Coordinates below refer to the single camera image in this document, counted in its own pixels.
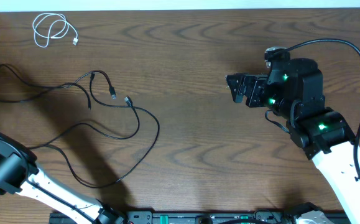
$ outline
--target white cable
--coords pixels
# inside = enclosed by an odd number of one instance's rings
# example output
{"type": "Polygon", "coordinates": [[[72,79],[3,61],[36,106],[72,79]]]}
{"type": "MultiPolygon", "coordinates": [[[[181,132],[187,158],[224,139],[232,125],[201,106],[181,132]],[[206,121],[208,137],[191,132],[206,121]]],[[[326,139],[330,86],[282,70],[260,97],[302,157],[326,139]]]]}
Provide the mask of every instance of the white cable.
{"type": "Polygon", "coordinates": [[[63,15],[63,14],[57,14],[57,13],[50,13],[50,12],[46,12],[46,13],[41,13],[40,15],[36,16],[36,18],[33,20],[33,23],[32,23],[32,28],[33,28],[33,31],[34,31],[34,40],[35,40],[35,44],[38,45],[39,47],[43,47],[43,48],[46,48],[48,46],[48,42],[50,39],[61,39],[62,37],[65,37],[65,35],[68,33],[68,30],[69,30],[69,27],[72,27],[72,29],[75,31],[76,33],[76,37],[73,39],[73,45],[76,45],[78,43],[78,32],[76,31],[76,29],[67,21],[67,18],[63,15]],[[40,17],[40,16],[44,16],[43,18],[41,18],[41,20],[36,24],[35,26],[35,23],[37,21],[37,19],[40,17]],[[39,26],[39,24],[41,22],[43,22],[43,20],[45,20],[47,17],[50,17],[50,16],[59,16],[61,17],[61,19],[57,19],[56,21],[54,21],[51,25],[50,25],[50,28],[48,29],[48,33],[47,33],[47,36],[44,36],[42,34],[40,34],[39,32],[37,32],[37,27],[39,26]],[[53,36],[50,36],[50,33],[51,33],[51,29],[53,28],[54,24],[56,22],[63,22],[64,25],[62,27],[62,30],[60,32],[57,32],[56,34],[54,34],[53,36]],[[58,35],[60,35],[64,30],[66,29],[65,33],[62,34],[61,36],[57,37],[58,35]],[[37,43],[37,40],[36,40],[36,35],[39,36],[39,37],[42,37],[42,38],[45,38],[47,39],[47,43],[42,46],[40,45],[39,43],[37,43]]]}

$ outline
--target wooden table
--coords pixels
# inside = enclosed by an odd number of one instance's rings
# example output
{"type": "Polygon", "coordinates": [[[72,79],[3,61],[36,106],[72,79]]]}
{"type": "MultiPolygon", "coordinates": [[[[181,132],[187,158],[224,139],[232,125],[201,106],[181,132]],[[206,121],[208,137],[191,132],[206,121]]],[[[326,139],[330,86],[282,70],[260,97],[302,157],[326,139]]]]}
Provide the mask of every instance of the wooden table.
{"type": "MultiPolygon", "coordinates": [[[[126,95],[158,117],[162,132],[145,161],[121,184],[81,186],[63,157],[34,152],[54,177],[122,210],[245,211],[313,202],[341,210],[335,194],[289,136],[264,119],[265,108],[235,104],[224,76],[266,73],[264,50],[333,37],[360,47],[360,9],[68,12],[74,33],[37,47],[31,23],[38,13],[0,13],[0,63],[26,80],[58,85],[90,70],[109,74],[118,93],[96,77],[96,97],[123,105],[126,95]]],[[[324,74],[326,104],[354,131],[360,119],[360,59],[349,47],[317,44],[292,52],[315,59],[324,74]]],[[[80,82],[88,87],[89,79],[80,82]]],[[[6,71],[0,96],[34,94],[6,71]]],[[[78,121],[127,135],[136,127],[129,109],[87,108],[79,89],[55,91],[31,103],[0,103],[0,131],[33,146],[78,121]]],[[[141,130],[128,141],[81,128],[55,142],[84,179],[103,184],[125,174],[152,143],[154,120],[140,113],[141,130]]],[[[47,223],[51,208],[17,195],[0,196],[0,223],[47,223]]]]}

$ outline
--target cable plug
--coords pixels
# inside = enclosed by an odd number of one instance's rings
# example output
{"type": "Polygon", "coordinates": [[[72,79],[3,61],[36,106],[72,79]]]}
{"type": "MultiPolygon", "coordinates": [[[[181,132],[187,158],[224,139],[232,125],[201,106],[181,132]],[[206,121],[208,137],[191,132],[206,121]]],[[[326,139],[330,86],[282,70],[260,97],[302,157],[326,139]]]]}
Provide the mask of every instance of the cable plug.
{"type": "Polygon", "coordinates": [[[127,103],[128,106],[131,106],[131,107],[132,107],[132,101],[131,101],[131,99],[130,99],[130,96],[126,96],[126,97],[124,98],[124,101],[127,103]]]}
{"type": "Polygon", "coordinates": [[[112,96],[112,99],[116,99],[116,92],[115,92],[115,89],[113,88],[113,86],[110,86],[109,87],[109,93],[111,94],[112,96]]]}

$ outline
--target wooden tabletop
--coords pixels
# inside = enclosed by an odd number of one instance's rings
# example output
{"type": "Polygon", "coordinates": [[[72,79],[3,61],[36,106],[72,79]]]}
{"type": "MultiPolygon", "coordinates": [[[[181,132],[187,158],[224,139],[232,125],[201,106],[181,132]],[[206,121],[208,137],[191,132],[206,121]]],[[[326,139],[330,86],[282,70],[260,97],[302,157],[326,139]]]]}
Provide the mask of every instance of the wooden tabletop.
{"type": "MultiPolygon", "coordinates": [[[[224,76],[267,73],[264,50],[272,46],[332,37],[360,48],[360,9],[66,12],[79,33],[78,45],[72,45],[70,31],[46,49],[33,40],[37,14],[0,13],[0,63],[14,65],[24,79],[41,85],[73,82],[90,70],[104,70],[118,98],[111,99],[105,79],[97,76],[93,88],[98,99],[124,105],[129,95],[161,125],[159,140],[144,162],[120,184],[102,190],[76,182],[56,151],[35,150],[40,164],[58,180],[122,210],[245,211],[308,201],[341,210],[303,151],[264,119],[266,108],[233,103],[224,76]]],[[[358,55],[345,45],[315,44],[295,50],[292,57],[318,62],[326,105],[356,132],[358,55]]],[[[79,84],[88,88],[88,82],[79,84]]],[[[6,70],[0,72],[0,97],[21,99],[36,91],[6,70]]],[[[154,120],[139,114],[141,129],[130,140],[107,139],[80,128],[54,144],[82,178],[107,183],[125,174],[153,141],[154,120]]],[[[136,128],[131,110],[94,101],[89,110],[77,88],[30,103],[0,103],[0,131],[25,146],[46,142],[79,121],[121,136],[136,128]]],[[[0,196],[0,223],[47,223],[51,211],[29,198],[0,196]]]]}

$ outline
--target white background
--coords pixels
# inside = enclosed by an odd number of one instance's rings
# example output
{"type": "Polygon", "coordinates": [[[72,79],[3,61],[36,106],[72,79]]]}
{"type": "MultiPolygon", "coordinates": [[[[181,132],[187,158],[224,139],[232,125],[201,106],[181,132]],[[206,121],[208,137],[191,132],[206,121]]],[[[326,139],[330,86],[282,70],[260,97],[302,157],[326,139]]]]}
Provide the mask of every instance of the white background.
{"type": "Polygon", "coordinates": [[[0,0],[0,12],[360,7],[360,0],[0,0]]]}

